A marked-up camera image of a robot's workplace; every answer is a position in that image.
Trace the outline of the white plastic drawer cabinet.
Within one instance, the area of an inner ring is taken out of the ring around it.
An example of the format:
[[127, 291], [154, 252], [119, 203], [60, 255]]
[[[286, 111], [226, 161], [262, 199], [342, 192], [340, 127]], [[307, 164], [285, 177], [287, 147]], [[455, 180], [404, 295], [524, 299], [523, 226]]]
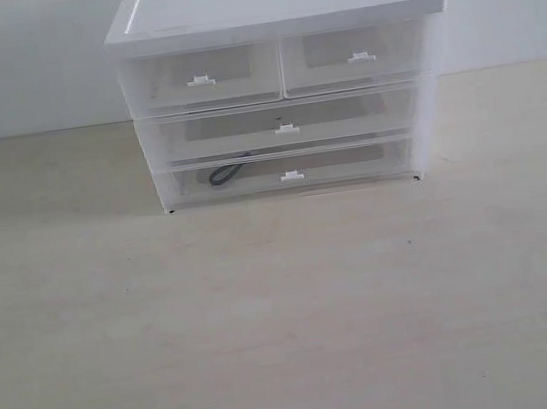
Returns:
[[[263, 154], [301, 149], [399, 133], [411, 135], [417, 142], [420, 153], [425, 156], [427, 164], [434, 119], [437, 46], [446, 5], [446, 0], [121, 0], [105, 38], [105, 47], [134, 126], [138, 121], [161, 121], [206, 113], [251, 109], [269, 104], [275, 105], [283, 101], [320, 98], [335, 93], [363, 91], [366, 88], [388, 85], [413, 82], [420, 88], [415, 123], [411, 128], [287, 144], [217, 157], [201, 157], [183, 162], [165, 163], [156, 168], [146, 159], [151, 175], [179, 164], [225, 160], [255, 152]], [[421, 67], [418, 71], [395, 76], [395, 78], [373, 80], [365, 87], [358, 89], [297, 98], [284, 96], [280, 58], [282, 40], [411, 19], [423, 19], [426, 26]], [[263, 42], [272, 42], [277, 46], [282, 89], [280, 99], [214, 110], [175, 113], [168, 116], [147, 115], [146, 108], [143, 106], [141, 90], [143, 83], [137, 68], [139, 60]]]

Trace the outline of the gold keychain with black strap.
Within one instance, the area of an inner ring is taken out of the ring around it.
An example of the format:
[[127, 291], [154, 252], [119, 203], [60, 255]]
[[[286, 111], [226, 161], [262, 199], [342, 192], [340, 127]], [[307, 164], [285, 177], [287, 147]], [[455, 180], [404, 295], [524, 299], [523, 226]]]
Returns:
[[243, 169], [246, 165], [245, 162], [226, 164], [225, 166], [219, 166], [210, 172], [208, 183], [211, 187], [219, 187], [226, 185], [229, 181]]

